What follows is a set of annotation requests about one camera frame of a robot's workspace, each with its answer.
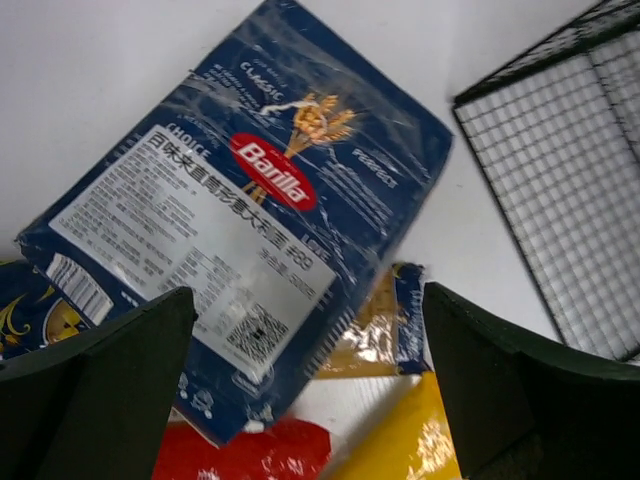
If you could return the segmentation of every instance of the white table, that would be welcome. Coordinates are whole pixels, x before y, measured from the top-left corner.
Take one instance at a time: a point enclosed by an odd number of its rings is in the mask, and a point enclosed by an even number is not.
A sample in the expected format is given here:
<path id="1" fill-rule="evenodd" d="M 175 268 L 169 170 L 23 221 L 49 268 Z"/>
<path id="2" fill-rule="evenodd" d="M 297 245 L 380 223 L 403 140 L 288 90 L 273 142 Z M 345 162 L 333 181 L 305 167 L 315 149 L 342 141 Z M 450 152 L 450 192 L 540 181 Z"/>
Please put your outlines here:
<path id="1" fill-rule="evenodd" d="M 0 257 L 259 0 L 0 2 Z M 589 0 L 306 0 L 314 13 L 454 128 L 453 94 Z M 388 41 L 395 38 L 393 45 Z M 555 338 L 462 139 L 398 258 L 490 311 Z M 407 380 L 312 382 L 298 415 L 366 430 Z"/>

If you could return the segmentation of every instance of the barilla logo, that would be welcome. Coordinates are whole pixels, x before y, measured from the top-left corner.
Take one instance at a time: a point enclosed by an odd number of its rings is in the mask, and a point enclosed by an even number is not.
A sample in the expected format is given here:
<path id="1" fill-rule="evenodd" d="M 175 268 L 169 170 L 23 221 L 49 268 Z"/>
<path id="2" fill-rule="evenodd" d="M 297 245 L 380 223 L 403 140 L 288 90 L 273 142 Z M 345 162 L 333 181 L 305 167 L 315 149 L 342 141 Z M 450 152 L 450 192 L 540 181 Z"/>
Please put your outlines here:
<path id="1" fill-rule="evenodd" d="M 311 182 L 269 142 L 250 133 L 237 133 L 231 138 L 231 151 L 245 173 L 278 202 L 300 211 L 315 207 Z"/>

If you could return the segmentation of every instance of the food package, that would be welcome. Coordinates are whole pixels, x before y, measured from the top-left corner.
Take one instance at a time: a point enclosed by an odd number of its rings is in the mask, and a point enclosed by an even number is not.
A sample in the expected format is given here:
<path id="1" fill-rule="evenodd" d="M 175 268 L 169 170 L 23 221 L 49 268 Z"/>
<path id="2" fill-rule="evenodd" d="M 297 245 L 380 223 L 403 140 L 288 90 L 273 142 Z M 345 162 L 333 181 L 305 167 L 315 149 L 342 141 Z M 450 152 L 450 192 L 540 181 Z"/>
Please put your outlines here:
<path id="1" fill-rule="evenodd" d="M 25 260 L 0 262 L 0 358 L 38 350 L 87 328 Z"/>
<path id="2" fill-rule="evenodd" d="M 421 374 L 429 369 L 425 362 L 422 276 L 421 266 L 394 264 L 316 378 Z"/>
<path id="3" fill-rule="evenodd" d="M 294 418 L 241 433 L 220 449 L 186 423 L 169 425 L 152 480 L 314 480 L 331 449 L 329 432 Z"/>
<path id="4" fill-rule="evenodd" d="M 303 7 L 267 0 L 17 242 L 94 325 L 191 286 L 175 407 L 223 444 L 316 374 L 451 142 Z"/>
<path id="5" fill-rule="evenodd" d="M 426 373 L 332 480 L 460 480 L 434 373 Z"/>

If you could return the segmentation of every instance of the wheat illustration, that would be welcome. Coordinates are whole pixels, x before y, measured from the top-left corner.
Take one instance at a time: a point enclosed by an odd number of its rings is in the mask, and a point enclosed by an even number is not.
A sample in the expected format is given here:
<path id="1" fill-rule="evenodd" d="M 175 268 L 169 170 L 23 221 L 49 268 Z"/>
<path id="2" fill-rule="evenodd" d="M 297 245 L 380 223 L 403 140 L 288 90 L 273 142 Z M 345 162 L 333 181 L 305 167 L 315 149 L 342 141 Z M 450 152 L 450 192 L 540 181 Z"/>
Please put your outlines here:
<path id="1" fill-rule="evenodd" d="M 348 123 L 356 117 L 351 109 L 334 112 L 338 105 L 338 95 L 327 95 L 323 99 L 309 93 L 297 107 L 293 116 L 293 131 L 284 156 L 291 159 L 312 145 L 325 145 L 348 138 L 353 128 Z M 256 182 L 249 182 L 242 189 L 259 205 L 264 202 L 267 192 Z"/>

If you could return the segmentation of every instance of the black mesh basket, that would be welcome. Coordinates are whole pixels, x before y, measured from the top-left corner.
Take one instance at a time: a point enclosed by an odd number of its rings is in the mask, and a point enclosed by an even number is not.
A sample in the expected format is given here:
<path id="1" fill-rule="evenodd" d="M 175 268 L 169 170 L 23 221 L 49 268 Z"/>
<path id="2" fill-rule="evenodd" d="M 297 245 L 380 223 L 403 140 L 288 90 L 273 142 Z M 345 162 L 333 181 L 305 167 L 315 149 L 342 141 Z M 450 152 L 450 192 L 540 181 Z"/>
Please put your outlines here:
<path id="1" fill-rule="evenodd" d="M 453 112 L 571 347 L 640 355 L 640 2 L 607 0 Z"/>

